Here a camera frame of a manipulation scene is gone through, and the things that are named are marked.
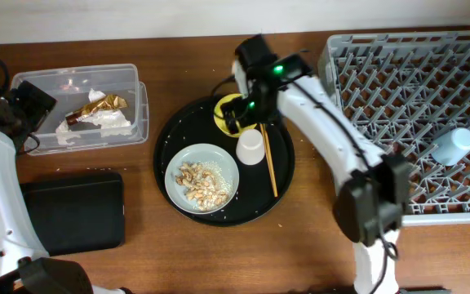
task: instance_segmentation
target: food in bowl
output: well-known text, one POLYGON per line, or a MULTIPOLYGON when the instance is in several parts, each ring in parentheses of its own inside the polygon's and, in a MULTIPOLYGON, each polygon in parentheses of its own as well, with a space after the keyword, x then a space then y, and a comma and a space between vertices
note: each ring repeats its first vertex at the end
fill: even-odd
POLYGON ((185 194, 188 201, 197 200, 196 209, 208 212, 228 201, 233 186, 220 174, 219 164, 183 163, 179 169, 182 176, 177 176, 175 181, 179 185, 186 186, 185 194))

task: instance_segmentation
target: light blue bowl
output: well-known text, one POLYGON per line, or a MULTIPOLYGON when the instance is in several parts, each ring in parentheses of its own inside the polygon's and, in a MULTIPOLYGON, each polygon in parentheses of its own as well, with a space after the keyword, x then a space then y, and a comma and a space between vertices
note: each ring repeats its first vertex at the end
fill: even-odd
POLYGON ((230 201, 232 201, 233 196, 235 196, 238 181, 239 175, 237 163, 235 163, 233 157, 224 149, 211 144, 195 144, 182 149, 171 159, 170 163, 168 163, 166 174, 164 175, 164 185, 166 186, 166 191, 171 201, 180 209, 193 214, 208 214, 225 207, 230 201), (194 199, 190 201, 186 198, 186 187, 177 184, 175 182, 175 177, 182 175, 179 167, 182 167, 183 163, 205 162, 215 162, 219 164, 219 167, 221 168, 220 174, 227 183, 232 184, 232 191, 228 195, 228 201, 226 201, 226 203, 216 209, 201 212, 195 208, 197 206, 197 200, 194 199))

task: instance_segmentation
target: cable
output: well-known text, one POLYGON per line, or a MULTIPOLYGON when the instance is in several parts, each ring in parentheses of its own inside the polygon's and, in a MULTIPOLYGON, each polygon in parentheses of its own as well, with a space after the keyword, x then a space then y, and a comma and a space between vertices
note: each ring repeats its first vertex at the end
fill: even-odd
POLYGON ((5 80, 3 81, 3 84, 0 86, 0 95, 2 95, 8 91, 8 87, 10 86, 10 74, 8 73, 7 66, 2 60, 0 60, 0 67, 3 71, 3 74, 5 75, 5 80))
POLYGON ((33 134, 29 134, 29 137, 30 137, 32 140, 36 141, 37 145, 36 145, 35 147, 33 147, 32 149, 28 149, 28 150, 24 150, 24 151, 18 152, 18 153, 17 153, 18 156, 19 156, 19 155, 24 155, 24 154, 29 154, 30 152, 32 152, 32 151, 34 151, 35 149, 39 148, 39 145, 41 144, 41 142, 39 141, 39 139, 38 139, 35 135, 33 135, 33 134))
MULTIPOLYGON (((219 88, 222 87, 224 84, 227 84, 227 83, 230 83, 230 82, 235 82, 235 76, 234 75, 230 75, 229 77, 227 77, 227 78, 223 79, 222 81, 220 81, 215 87, 213 87, 213 89, 211 90, 210 98, 212 100, 214 100, 215 99, 215 93, 217 92, 217 90, 219 90, 219 88)), ((226 120, 226 118, 221 117, 221 116, 219 116, 218 114, 215 113, 215 107, 216 106, 217 106, 217 104, 214 103, 213 104, 213 111, 212 111, 213 115, 215 115, 216 118, 226 120)), ((249 108, 246 107, 246 109, 244 110, 244 112, 241 115, 239 115, 239 116, 237 116, 233 119, 239 120, 239 119, 243 118, 248 113, 248 110, 249 110, 249 108)))
MULTIPOLYGON (((308 91, 306 91, 303 87, 301 87, 297 82, 291 81, 291 83, 298 88, 301 92, 303 92, 304 95, 306 95, 315 105, 318 109, 322 110, 325 114, 327 114, 338 126, 339 128, 344 132, 346 137, 349 139, 351 142, 353 148, 358 152, 358 157, 364 162, 366 165, 367 171, 369 176, 372 178, 373 181, 375 180, 375 175, 373 174, 373 170, 369 163, 367 162, 366 156, 364 154, 364 150, 360 148, 360 146, 357 144, 353 136, 349 133, 349 130, 337 119, 337 117, 332 114, 327 108, 317 101, 308 91)), ((379 238, 380 241, 382 242, 382 245, 384 246, 384 264, 382 266, 382 273, 380 274, 379 280, 376 282, 375 286, 373 287, 373 290, 370 292, 370 294, 374 294, 376 290, 380 287, 380 284, 382 284, 385 274, 387 272, 388 268, 388 257, 391 258, 394 261, 398 260, 398 250, 397 246, 393 243, 388 242, 385 239, 384 235, 384 227, 382 226, 382 222, 380 221, 380 208, 379 208, 379 200, 375 198, 375 206, 376 206, 376 214, 378 218, 378 226, 379 226, 379 238)))

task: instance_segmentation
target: chopsticks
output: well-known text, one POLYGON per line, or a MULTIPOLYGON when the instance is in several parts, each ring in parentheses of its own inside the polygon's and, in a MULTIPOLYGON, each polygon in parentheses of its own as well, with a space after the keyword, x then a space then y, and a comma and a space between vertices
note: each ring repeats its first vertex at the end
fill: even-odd
POLYGON ((273 195, 278 197, 277 182, 275 181, 275 170, 273 169, 273 159, 271 158, 271 149, 269 148, 268 132, 266 131, 266 125, 260 123, 260 131, 264 138, 264 148, 266 151, 266 160, 268 161, 269 177, 271 178, 271 186, 273 187, 273 195))

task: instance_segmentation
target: white plastic cup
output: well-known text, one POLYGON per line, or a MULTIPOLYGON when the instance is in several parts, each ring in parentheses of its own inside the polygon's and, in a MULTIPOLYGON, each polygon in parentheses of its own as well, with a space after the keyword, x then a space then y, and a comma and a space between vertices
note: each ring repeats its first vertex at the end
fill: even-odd
POLYGON ((434 160, 445 166, 455 165, 470 152, 470 131, 463 127, 455 128, 432 143, 438 145, 438 149, 431 153, 434 160))
POLYGON ((255 165, 264 158, 264 138, 260 131, 255 129, 244 131, 238 138, 237 157, 241 163, 255 165))

